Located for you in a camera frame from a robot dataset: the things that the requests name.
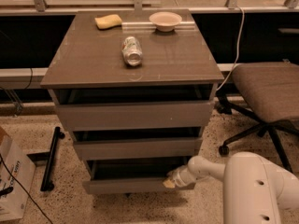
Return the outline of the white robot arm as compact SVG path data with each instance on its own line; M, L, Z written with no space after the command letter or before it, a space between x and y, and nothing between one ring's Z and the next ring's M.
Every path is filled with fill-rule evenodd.
M236 153L224 164L193 156L167 174L164 186L184 188L206 177L222 183L223 224L281 224L281 210L299 208L298 177L251 152Z

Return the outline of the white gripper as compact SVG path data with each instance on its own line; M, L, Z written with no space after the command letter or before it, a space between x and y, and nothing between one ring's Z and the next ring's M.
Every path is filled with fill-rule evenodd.
M174 189L176 187L183 188L196 182L196 177L190 172L186 165L170 171L167 174L167 179L163 181L163 184L168 189Z

